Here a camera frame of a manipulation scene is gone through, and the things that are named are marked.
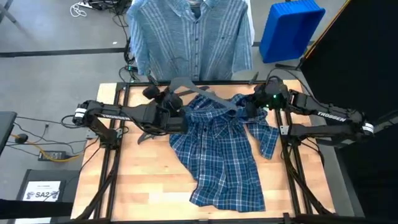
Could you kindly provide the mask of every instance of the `black metal frame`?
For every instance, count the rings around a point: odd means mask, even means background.
[[[258,84],[258,83],[262,83],[262,81],[255,81],[253,84]],[[170,84],[170,82],[159,82],[158,84],[160,86],[167,86]],[[247,85],[248,81],[199,81],[199,82],[194,82],[194,84],[195,85]],[[130,87],[148,86],[148,85],[151,85],[151,83],[127,83],[127,84],[126,83],[117,83],[116,94],[114,96],[114,104],[117,104],[119,102],[121,91],[124,91],[123,106],[127,106]],[[278,126],[283,125],[280,111],[275,111],[275,113],[276,113]],[[287,123],[291,124],[292,118],[288,111],[286,111],[286,118],[287,118]],[[123,125],[124,125],[124,121],[121,121],[120,127],[123,127]],[[114,128],[114,120],[111,120],[111,127]],[[282,138],[281,138],[281,141],[282,141],[282,152],[284,154],[284,158],[285,158],[285,160],[289,159],[289,152],[287,149],[287,141]],[[299,150],[297,147],[293,148],[293,150],[294,150],[294,155],[295,155],[294,162],[296,163],[296,166],[298,167],[297,172],[298,172],[299,176],[303,180],[305,180]],[[110,190],[109,190],[109,195],[108,195],[108,206],[106,207],[106,216],[105,216],[105,218],[107,218],[107,219],[111,219],[111,217],[112,217],[112,209],[113,209],[114,197],[115,197],[115,193],[116,193],[116,179],[117,179],[117,174],[118,174],[120,152],[121,152],[121,148],[116,149],[116,152],[114,155],[114,162],[116,162],[116,170],[115,170],[115,173],[114,173],[114,176],[112,179],[112,183],[109,186]],[[102,170],[101,170],[101,179],[100,179],[99,187],[101,187],[101,184],[103,184],[103,182],[106,178],[106,173],[108,171],[108,166],[109,166],[109,157],[110,157],[110,150],[107,149],[105,152],[105,155],[104,155],[104,162],[103,162],[103,166],[102,166]],[[295,213],[295,215],[301,214],[302,212],[300,210],[299,196],[297,194],[295,181],[294,181],[293,177],[288,172],[287,172],[287,178],[288,178],[288,182],[289,182],[290,194],[292,196],[292,205],[294,208],[294,213]],[[101,197],[101,200],[99,200],[98,204],[96,205],[96,210],[95,210],[95,214],[94,214],[95,219],[100,218],[102,201],[103,201],[102,197]],[[312,214],[312,208],[311,208],[310,202],[308,201],[306,196],[303,196],[303,199],[304,199],[304,203],[305,203],[306,212],[309,214]],[[212,220],[211,222],[212,223],[225,223],[225,222],[228,222],[228,223],[233,223],[233,222],[275,223],[275,222],[277,222],[277,223],[279,223],[279,222],[283,222],[283,221],[284,221],[283,218],[257,218],[257,219],[239,219],[239,220]],[[197,222],[197,220],[180,220],[180,221],[174,220],[174,221],[161,221],[161,222],[156,221],[156,223],[193,223],[193,222]],[[120,223],[154,223],[154,222],[131,221],[131,222],[120,222]]]

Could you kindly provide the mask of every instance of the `shirt sleeve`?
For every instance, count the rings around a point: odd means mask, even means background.
[[[247,10],[248,9],[246,8],[243,12],[241,23],[239,25],[232,64],[233,73],[253,69],[251,33]]]
[[[138,75],[146,75],[149,72],[149,50],[145,42],[144,33],[139,22],[139,1],[133,4],[128,14],[130,27],[130,48],[136,58]]]
[[[272,159],[276,141],[279,137],[277,128],[268,126],[266,122],[247,124],[250,134],[260,142],[260,153],[266,159]]]

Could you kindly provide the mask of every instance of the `light blue checkered shirt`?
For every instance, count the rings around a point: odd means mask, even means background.
[[[252,70],[243,0],[206,0],[196,19],[187,0],[136,0],[128,11],[139,74],[158,80],[230,80]]]

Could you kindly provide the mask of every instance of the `shirt collar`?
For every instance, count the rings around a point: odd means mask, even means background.
[[[205,0],[205,4],[207,4],[210,8],[214,8],[220,0]],[[190,8],[190,5],[187,0],[168,0],[170,7],[173,11],[181,16],[184,11]]]

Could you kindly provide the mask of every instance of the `white sign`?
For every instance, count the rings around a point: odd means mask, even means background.
[[[23,201],[37,202],[56,202],[60,195],[60,181],[29,181],[24,192]],[[20,218],[15,220],[15,224],[50,223],[48,218]]]

